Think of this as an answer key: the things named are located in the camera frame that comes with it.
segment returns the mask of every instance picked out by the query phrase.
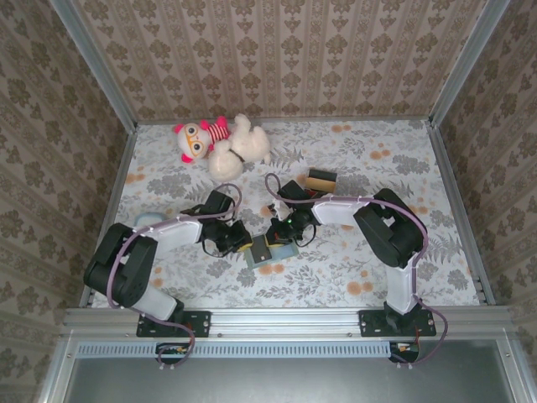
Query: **metal corner post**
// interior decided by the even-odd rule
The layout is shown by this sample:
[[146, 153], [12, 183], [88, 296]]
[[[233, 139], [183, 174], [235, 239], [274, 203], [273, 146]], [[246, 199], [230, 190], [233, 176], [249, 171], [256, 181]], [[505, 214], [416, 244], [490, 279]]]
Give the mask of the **metal corner post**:
[[520, 341], [506, 334], [496, 344], [514, 401], [535, 403], [537, 390]]
[[468, 264], [474, 273], [479, 276], [483, 294], [487, 299], [487, 304], [494, 305], [496, 301], [494, 299], [493, 289], [488, 282], [487, 271], [483, 266], [481, 255], [477, 249], [476, 239], [473, 236], [472, 227], [470, 226], [470, 221], [468, 220], [468, 215], [462, 202], [461, 193], [456, 184], [455, 174], [453, 174], [453, 169], [451, 168], [440, 130], [438, 128], [432, 128], [431, 126], [429, 126], [427, 130], [429, 131], [430, 143], [435, 152], [438, 169], [441, 173], [442, 180], [444, 181], [447, 199], [449, 200], [451, 210], [453, 211], [453, 218], [455, 219], [457, 230], [461, 236], [462, 247], [467, 256]]
[[103, 55], [93, 43], [93, 39], [81, 16], [76, 11], [72, 0], [51, 0], [50, 2], [75, 42], [76, 48], [81, 52], [90, 67], [91, 73], [107, 96], [123, 127], [129, 135], [132, 135], [136, 129], [133, 111], [125, 100], [112, 73], [108, 70]]
[[[130, 136], [127, 137], [127, 143], [125, 143], [125, 149], [123, 150], [123, 156], [121, 158], [121, 163], [117, 169], [116, 180], [114, 181], [114, 186], [112, 188], [112, 193], [110, 194], [110, 200], [108, 201], [107, 212], [102, 220], [101, 231], [99, 232], [99, 238], [97, 239], [96, 245], [98, 246], [101, 243], [102, 238], [104, 237], [107, 230], [112, 224], [114, 224], [117, 209], [119, 208], [119, 202], [121, 201], [121, 195], [123, 192], [123, 187], [125, 185], [125, 180], [127, 179], [128, 167], [130, 166], [131, 159], [133, 158], [134, 146], [136, 145], [136, 139], [138, 138], [138, 133], [133, 132]], [[88, 304], [90, 299], [91, 289], [87, 285], [84, 285], [84, 290], [82, 291], [81, 300], [79, 307], [85, 307]]]
[[430, 112], [433, 127], [440, 126], [508, 5], [509, 0], [488, 0], [485, 4]]

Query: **white arm segment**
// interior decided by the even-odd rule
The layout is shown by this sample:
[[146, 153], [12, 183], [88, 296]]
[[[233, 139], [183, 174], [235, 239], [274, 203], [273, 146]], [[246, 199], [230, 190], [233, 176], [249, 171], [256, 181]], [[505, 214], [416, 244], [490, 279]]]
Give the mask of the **white arm segment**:
[[[354, 214], [359, 208], [368, 203], [345, 202], [345, 201], [324, 201], [312, 207], [313, 215], [320, 224], [341, 224], [357, 227]], [[387, 267], [388, 295], [386, 302], [396, 312], [404, 315], [410, 312], [416, 305], [412, 296], [412, 263], [409, 261], [407, 267]]]
[[311, 211], [320, 224], [341, 224], [357, 227], [358, 224], [353, 216], [359, 208], [366, 205], [367, 203], [359, 201], [324, 201], [316, 203]]
[[412, 261], [409, 260], [404, 269], [388, 267], [386, 277], [388, 279], [386, 303], [401, 315], [412, 311], [418, 303], [412, 296]]
[[145, 236], [154, 238], [159, 242], [155, 258], [179, 246], [196, 243], [201, 235], [201, 223], [197, 221], [180, 221], [170, 224], [169, 227], [156, 229], [145, 233]]
[[148, 283], [142, 297], [133, 305], [133, 308], [165, 321], [173, 313], [177, 301], [174, 297], [165, 294], [158, 288]]
[[[181, 221], [171, 224], [167, 228], [157, 229], [144, 235], [159, 242], [155, 253], [155, 258], [158, 258], [169, 250], [198, 242], [201, 227], [201, 223], [197, 221]], [[138, 302], [133, 305], [133, 308], [165, 321], [173, 313], [176, 306], [177, 301], [175, 298], [149, 283], [148, 288]]]

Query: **gray panel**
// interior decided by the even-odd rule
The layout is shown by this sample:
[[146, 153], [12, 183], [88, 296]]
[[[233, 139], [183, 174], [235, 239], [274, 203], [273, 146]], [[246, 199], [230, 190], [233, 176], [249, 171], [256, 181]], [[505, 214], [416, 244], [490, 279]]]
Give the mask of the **gray panel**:
[[[78, 359], [154, 359], [158, 342], [82, 342]], [[387, 358], [389, 342], [210, 342], [197, 339], [192, 359]], [[167, 353], [162, 357], [174, 357]]]
[[387, 359], [192, 359], [161, 371], [151, 359], [82, 359], [73, 378], [70, 403], [514, 401], [494, 341], [448, 342], [413, 369]]

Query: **wall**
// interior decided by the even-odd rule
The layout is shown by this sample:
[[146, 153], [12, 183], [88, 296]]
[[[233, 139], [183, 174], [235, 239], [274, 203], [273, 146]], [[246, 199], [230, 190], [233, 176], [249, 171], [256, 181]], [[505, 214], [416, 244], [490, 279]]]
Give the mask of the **wall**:
[[485, 0], [75, 0], [137, 120], [426, 115]]
[[46, 0], [0, 2], [0, 401], [33, 399], [125, 133]]
[[512, 1], [441, 125], [483, 262], [537, 374], [537, 2]]

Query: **red and white striped shirt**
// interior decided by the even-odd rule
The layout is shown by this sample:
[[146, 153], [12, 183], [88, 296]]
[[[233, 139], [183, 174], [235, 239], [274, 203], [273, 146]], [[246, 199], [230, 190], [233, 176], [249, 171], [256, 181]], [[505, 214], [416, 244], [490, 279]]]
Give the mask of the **red and white striped shirt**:
[[213, 144], [229, 137], [229, 130], [227, 130], [227, 128], [223, 128], [222, 126], [218, 126], [217, 124], [210, 125], [207, 131], [211, 136], [211, 142]]

